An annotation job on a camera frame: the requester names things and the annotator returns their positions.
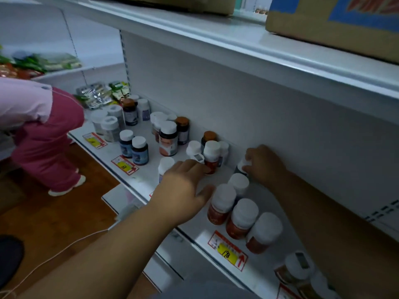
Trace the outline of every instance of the finger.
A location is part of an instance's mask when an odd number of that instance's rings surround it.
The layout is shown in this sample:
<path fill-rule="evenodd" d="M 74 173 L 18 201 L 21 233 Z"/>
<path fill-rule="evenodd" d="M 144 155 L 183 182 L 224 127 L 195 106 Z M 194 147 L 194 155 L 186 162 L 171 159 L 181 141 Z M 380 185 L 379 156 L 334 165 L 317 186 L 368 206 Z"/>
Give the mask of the finger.
<path fill-rule="evenodd" d="M 197 161 L 193 159 L 186 159 L 182 165 L 176 170 L 176 172 L 188 172 L 192 167 L 194 167 L 196 164 L 198 164 Z"/>
<path fill-rule="evenodd" d="M 242 169 L 248 174 L 251 174 L 252 166 L 243 166 Z"/>
<path fill-rule="evenodd" d="M 177 169 L 179 169 L 179 167 L 182 165 L 182 161 L 178 161 L 176 162 L 169 170 L 167 170 L 167 172 L 174 172 L 177 171 Z"/>
<path fill-rule="evenodd" d="M 245 159 L 248 160 L 248 161 L 252 160 L 252 157 L 253 157 L 253 155 L 255 153 L 255 150 L 256 149 L 254 149 L 254 148 L 248 148 L 247 149 L 247 153 L 245 154 Z"/>
<path fill-rule="evenodd" d="M 202 179 L 205 173 L 208 173 L 210 168 L 197 162 L 187 173 L 190 179 L 197 185 L 197 183 Z"/>
<path fill-rule="evenodd" d="M 203 206 L 206 205 L 208 200 L 212 197 L 213 192 L 216 187 L 214 185 L 206 185 L 201 192 L 198 193 L 195 202 L 198 210 L 201 210 Z"/>

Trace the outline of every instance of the pink pants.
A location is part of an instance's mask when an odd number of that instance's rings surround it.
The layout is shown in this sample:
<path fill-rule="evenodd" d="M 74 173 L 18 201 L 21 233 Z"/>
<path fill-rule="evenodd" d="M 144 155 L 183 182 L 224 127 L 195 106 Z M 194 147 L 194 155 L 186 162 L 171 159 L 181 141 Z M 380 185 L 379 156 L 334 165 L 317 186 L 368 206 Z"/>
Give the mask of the pink pants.
<path fill-rule="evenodd" d="M 44 124 L 26 122 L 17 130 L 14 138 L 17 147 L 11 155 L 13 161 L 55 192 L 72 188 L 80 175 L 65 155 L 71 143 L 67 133 L 81 127 L 84 120 L 83 108 L 73 95 L 53 88 L 49 119 Z"/>

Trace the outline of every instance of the left hand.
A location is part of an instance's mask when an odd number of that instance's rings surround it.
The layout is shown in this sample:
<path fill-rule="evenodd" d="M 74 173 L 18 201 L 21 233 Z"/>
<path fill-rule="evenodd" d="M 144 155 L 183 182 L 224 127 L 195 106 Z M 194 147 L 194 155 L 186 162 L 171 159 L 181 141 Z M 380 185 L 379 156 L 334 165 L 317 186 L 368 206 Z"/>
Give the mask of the left hand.
<path fill-rule="evenodd" d="M 215 186 L 206 185 L 197 194 L 198 182 L 209 168 L 188 159 L 178 161 L 170 168 L 155 189 L 148 207 L 171 228 L 192 219 L 211 198 Z"/>

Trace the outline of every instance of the cardboard box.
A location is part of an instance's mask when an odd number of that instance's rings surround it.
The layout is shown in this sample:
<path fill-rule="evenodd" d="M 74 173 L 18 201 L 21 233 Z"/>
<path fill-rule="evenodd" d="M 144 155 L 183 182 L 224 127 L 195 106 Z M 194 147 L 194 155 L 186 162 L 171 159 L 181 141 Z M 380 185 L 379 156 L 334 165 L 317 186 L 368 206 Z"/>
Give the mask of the cardboard box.
<path fill-rule="evenodd" d="M 399 63 L 399 0 L 273 0 L 266 29 Z"/>
<path fill-rule="evenodd" d="M 235 0 L 122 0 L 132 5 L 144 5 L 162 9 L 184 10 L 196 13 L 231 15 Z"/>

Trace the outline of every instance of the yellow price label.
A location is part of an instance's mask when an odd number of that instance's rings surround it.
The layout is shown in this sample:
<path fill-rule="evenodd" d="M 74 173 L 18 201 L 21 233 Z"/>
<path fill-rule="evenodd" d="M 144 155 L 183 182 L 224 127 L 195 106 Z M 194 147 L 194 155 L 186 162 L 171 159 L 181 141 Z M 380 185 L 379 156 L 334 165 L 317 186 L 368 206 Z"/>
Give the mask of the yellow price label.
<path fill-rule="evenodd" d="M 117 163 L 117 166 L 125 172 L 129 172 L 132 169 L 132 167 L 124 161 L 120 161 L 119 163 Z"/>
<path fill-rule="evenodd" d="M 238 256 L 232 252 L 225 244 L 221 243 L 217 246 L 217 251 L 220 255 L 226 258 L 234 266 L 238 260 Z"/>
<path fill-rule="evenodd" d="M 101 146 L 101 143 L 95 137 L 88 138 L 87 141 L 94 147 Z"/>

